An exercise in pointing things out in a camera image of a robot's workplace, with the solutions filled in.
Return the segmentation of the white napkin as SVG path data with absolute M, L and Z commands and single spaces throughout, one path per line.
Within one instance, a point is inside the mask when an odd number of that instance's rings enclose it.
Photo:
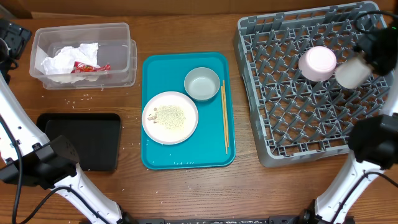
M 54 57 L 45 57 L 41 65 L 49 79 L 59 83 L 75 83 L 85 79 L 81 75 L 72 75 L 75 62 L 84 63 L 95 68 L 97 64 L 97 42 L 80 44 L 79 47 L 66 46 Z

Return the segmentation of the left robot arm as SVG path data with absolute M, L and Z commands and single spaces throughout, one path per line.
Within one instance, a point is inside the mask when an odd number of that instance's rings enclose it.
M 30 221 L 42 205 L 59 194 L 91 223 L 136 223 L 128 212 L 105 196 L 85 175 L 79 157 L 65 136 L 50 140 L 26 114 L 1 74 L 1 180 L 17 186 L 11 222 L 16 223 L 22 186 L 41 186 L 50 192 L 24 219 Z

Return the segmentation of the teal serving tray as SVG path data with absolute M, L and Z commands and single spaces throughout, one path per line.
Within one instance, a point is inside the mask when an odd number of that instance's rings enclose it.
M 218 52 L 190 54 L 165 54 L 148 57 L 142 66 L 142 106 L 166 91 L 186 94 L 184 79 L 198 67 L 213 70 L 226 89 L 229 142 L 224 141 L 224 124 L 221 94 L 208 101 L 197 101 L 198 125 L 184 142 L 165 145 L 141 132 L 141 159 L 152 170 L 222 167 L 233 162 L 236 156 L 233 102 L 226 57 Z

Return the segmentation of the black rectangular tray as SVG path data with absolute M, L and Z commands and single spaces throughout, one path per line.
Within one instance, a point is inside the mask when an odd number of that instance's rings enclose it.
M 118 166 L 121 118 L 114 113 L 44 113 L 36 125 L 49 139 L 65 136 L 84 171 L 113 172 Z

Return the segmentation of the gray bowl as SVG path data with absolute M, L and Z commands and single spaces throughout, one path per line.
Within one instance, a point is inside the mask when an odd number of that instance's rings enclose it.
M 197 101 L 207 101 L 220 89 L 220 78 L 210 68 L 198 67 L 189 71 L 184 79 L 187 94 Z

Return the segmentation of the white paper cup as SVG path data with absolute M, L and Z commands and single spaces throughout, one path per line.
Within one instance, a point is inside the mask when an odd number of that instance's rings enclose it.
M 362 56 L 355 56 L 338 66 L 335 70 L 335 80 L 346 89 L 355 89 L 368 79 L 371 67 Z

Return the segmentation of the clear plastic waste bin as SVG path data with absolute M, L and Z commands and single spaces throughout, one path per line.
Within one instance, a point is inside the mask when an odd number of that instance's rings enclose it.
M 46 58 L 54 58 L 65 47 L 77 49 L 82 45 L 95 46 L 94 66 L 109 65 L 109 70 L 75 72 L 45 69 Z M 47 27 L 37 30 L 30 55 L 29 73 L 39 79 L 48 90 L 117 88 L 133 86 L 137 71 L 137 45 L 131 39 L 126 23 L 84 24 Z

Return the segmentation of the small pink bowl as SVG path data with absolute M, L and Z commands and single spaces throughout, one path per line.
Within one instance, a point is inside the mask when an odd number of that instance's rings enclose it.
M 298 68 L 308 80 L 323 82 L 333 75 L 336 68 L 336 56 L 326 47 L 312 47 L 300 57 Z

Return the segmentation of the wooden chopstick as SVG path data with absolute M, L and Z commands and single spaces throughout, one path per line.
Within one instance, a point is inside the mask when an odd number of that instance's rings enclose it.
M 223 112 L 225 153 L 226 155 L 228 155 L 228 129 L 227 129 L 224 85 L 221 86 L 221 103 L 222 103 L 222 112 Z
M 225 88 L 225 80 L 222 81 L 222 85 L 224 85 L 225 106 L 226 106 L 226 88 Z M 227 113 L 227 107 L 226 107 L 226 118 L 227 118 L 227 129 L 228 129 L 228 113 Z

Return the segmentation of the gray dishwasher rack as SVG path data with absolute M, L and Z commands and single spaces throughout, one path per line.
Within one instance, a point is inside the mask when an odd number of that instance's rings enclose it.
M 299 58 L 316 46 L 332 50 L 338 63 L 354 56 L 363 36 L 354 29 L 383 28 L 371 1 L 243 17 L 234 50 L 248 96 L 259 162 L 286 166 L 346 154 L 349 133 L 361 119 L 378 115 L 392 75 L 371 75 L 348 90 L 334 78 L 307 80 Z

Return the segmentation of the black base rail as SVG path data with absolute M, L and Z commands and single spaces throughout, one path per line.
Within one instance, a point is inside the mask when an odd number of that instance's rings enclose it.
M 137 219 L 139 224 L 298 224 L 298 223 L 325 223 L 324 221 L 301 221 L 300 216 L 282 215 L 268 218 L 232 218 L 232 219 L 189 219 L 165 220 L 163 218 Z

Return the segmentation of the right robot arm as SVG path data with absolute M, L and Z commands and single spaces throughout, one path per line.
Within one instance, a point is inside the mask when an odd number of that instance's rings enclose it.
M 361 30 L 358 55 L 340 65 L 335 80 L 347 89 L 370 74 L 397 71 L 397 26 Z M 378 116 L 356 122 L 349 134 L 348 158 L 333 182 L 296 219 L 297 223 L 344 223 L 355 201 L 377 177 L 397 163 L 397 75 Z

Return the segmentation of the red sauce packet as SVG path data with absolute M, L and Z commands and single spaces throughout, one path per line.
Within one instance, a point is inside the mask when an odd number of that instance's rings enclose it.
M 101 72 L 101 71 L 108 71 L 110 69 L 111 69 L 110 64 L 106 64 L 103 67 L 93 67 L 85 63 L 75 62 L 71 73 Z

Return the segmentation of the large white plate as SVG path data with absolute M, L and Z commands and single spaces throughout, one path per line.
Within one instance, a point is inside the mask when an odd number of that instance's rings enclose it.
M 154 108 L 168 105 L 176 105 L 184 110 L 186 120 L 182 129 L 165 129 L 162 125 L 154 124 L 147 119 L 154 112 Z M 187 95 L 176 91 L 166 91 L 155 95 L 147 102 L 141 120 L 144 132 L 153 141 L 165 145 L 179 144 L 194 133 L 198 125 L 198 109 Z

